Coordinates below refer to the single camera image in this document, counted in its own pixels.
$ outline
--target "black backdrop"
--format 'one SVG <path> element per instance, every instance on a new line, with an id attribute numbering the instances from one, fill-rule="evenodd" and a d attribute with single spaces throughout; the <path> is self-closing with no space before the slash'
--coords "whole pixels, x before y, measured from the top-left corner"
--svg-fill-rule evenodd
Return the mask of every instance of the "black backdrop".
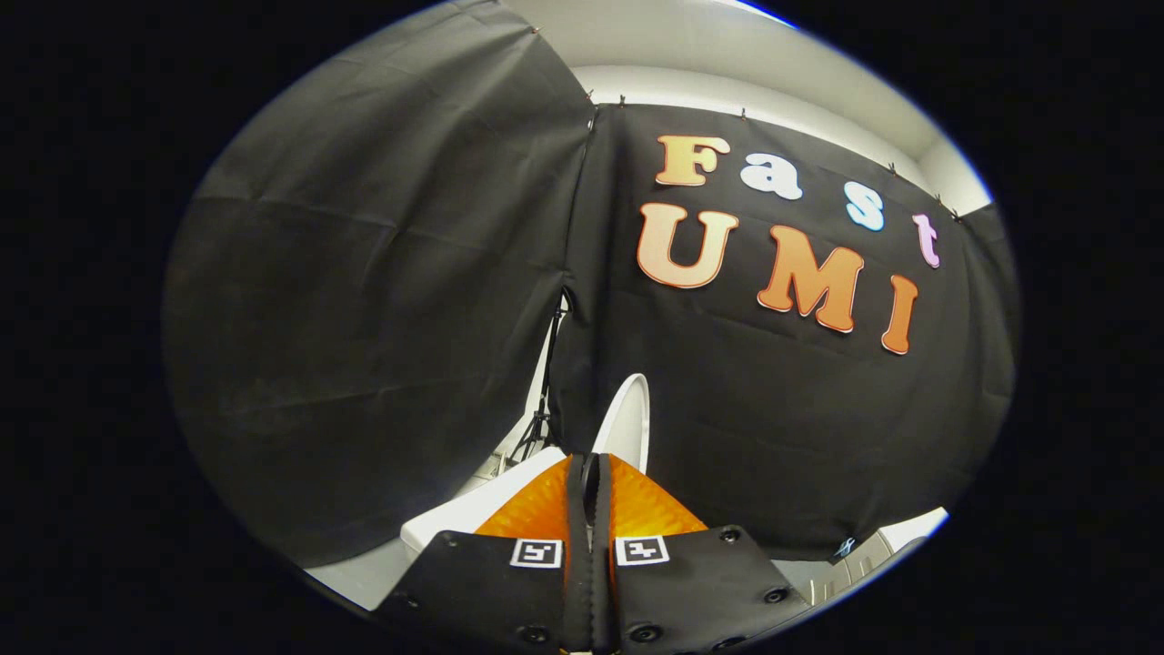
<path id="1" fill-rule="evenodd" d="M 666 134 L 717 136 L 731 150 L 702 185 L 665 186 L 655 173 Z M 802 197 L 745 185 L 750 152 L 795 165 Z M 575 307 L 552 361 L 555 434 L 589 450 L 618 386 L 644 373 L 652 479 L 704 522 L 745 526 L 773 558 L 826 560 L 849 537 L 939 506 L 954 512 L 1014 389 L 1016 271 L 998 212 L 954 221 L 887 163 L 757 120 L 602 105 L 570 218 L 566 286 Z M 850 219 L 850 180 L 880 193 L 879 230 Z M 639 207 L 652 201 L 688 214 L 675 229 L 675 262 L 700 255 L 698 212 L 738 216 L 711 282 L 677 289 L 640 270 Z M 922 257 L 917 213 L 938 232 L 938 268 Z M 776 252 L 774 225 L 807 234 L 817 264 L 836 247 L 864 258 L 851 333 L 757 301 L 776 257 L 788 256 Z M 920 293 L 903 356 L 880 343 L 892 275 Z"/>
<path id="2" fill-rule="evenodd" d="M 178 216 L 222 144 L 409 8 L 45 2 L 13 16 L 16 179 L 42 219 L 21 236 L 33 255 L 16 259 L 29 396 L 16 479 L 38 490 L 14 504 L 33 536 L 14 562 L 22 652 L 403 649 L 308 591 L 226 512 L 185 451 L 150 344 Z M 1142 21 L 968 2 L 870 7 L 859 21 L 815 2 L 774 10 L 954 135 L 1007 209 L 1028 321 L 1012 418 L 956 520 L 758 652 L 1142 650 L 1152 595 L 1140 501 L 1157 449 L 1154 387 L 1136 364 L 1152 341 L 1149 322 L 1110 308 L 1135 306 L 1151 262 L 1152 216 L 1129 178 L 1154 115 L 1136 109 L 1141 72 L 1126 64 L 1140 60 Z"/>

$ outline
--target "screw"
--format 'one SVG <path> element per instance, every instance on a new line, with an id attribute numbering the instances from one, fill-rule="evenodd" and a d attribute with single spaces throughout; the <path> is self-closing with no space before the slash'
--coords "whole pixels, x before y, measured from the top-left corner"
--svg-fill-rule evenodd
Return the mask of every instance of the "screw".
<path id="1" fill-rule="evenodd" d="M 774 589 L 764 595 L 765 603 L 780 603 L 785 598 L 788 598 L 787 589 Z"/>
<path id="2" fill-rule="evenodd" d="M 662 634 L 662 629 L 659 626 L 645 625 L 631 628 L 631 639 L 638 641 L 639 643 L 647 643 L 659 639 Z"/>
<path id="3" fill-rule="evenodd" d="M 721 649 L 728 648 L 729 646 L 736 646 L 737 643 L 744 641 L 744 639 L 746 639 L 746 638 L 733 636 L 731 639 L 725 639 L 725 640 L 721 641 L 719 643 L 712 646 L 711 649 L 712 650 L 721 650 Z"/>
<path id="4" fill-rule="evenodd" d="M 521 639 L 530 643 L 545 643 L 549 640 L 549 632 L 541 626 L 523 626 L 518 632 L 521 634 Z"/>
<path id="5" fill-rule="evenodd" d="M 405 606 L 406 606 L 406 607 L 407 607 L 409 610 L 419 610 L 419 608 L 420 608 L 420 603 L 419 603 L 419 601 L 418 601 L 418 600 L 417 600 L 416 598 L 412 598 L 411 596 L 409 596 L 409 595 L 407 595 L 407 593 L 405 593 L 405 592 L 400 592 L 400 593 L 397 593 L 397 595 L 396 595 L 396 597 L 397 597 L 397 598 L 398 598 L 398 599 L 400 600 L 400 603 L 403 603 L 403 604 L 404 604 L 404 605 L 405 605 Z"/>

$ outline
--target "white object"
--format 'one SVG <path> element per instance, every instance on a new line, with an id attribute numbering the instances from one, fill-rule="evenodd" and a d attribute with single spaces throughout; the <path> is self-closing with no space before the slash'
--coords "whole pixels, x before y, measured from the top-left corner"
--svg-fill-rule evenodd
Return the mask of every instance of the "white object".
<path id="1" fill-rule="evenodd" d="M 420 551 L 441 531 L 476 532 L 517 492 L 562 460 L 566 460 L 566 455 L 561 449 L 555 447 L 541 449 L 530 460 L 506 471 L 504 476 L 410 519 L 400 527 L 400 541 L 404 542 L 409 562 L 414 562 Z"/>
<path id="2" fill-rule="evenodd" d="M 878 532 L 889 546 L 890 553 L 897 553 L 915 539 L 928 537 L 934 534 L 934 531 L 938 529 L 938 526 L 949 517 L 950 514 L 946 513 L 945 508 L 938 507 L 921 517 L 914 517 L 900 524 L 886 526 Z"/>
<path id="3" fill-rule="evenodd" d="M 650 446 L 651 393 L 646 377 L 636 373 L 615 394 L 590 451 L 609 453 L 646 474 Z"/>

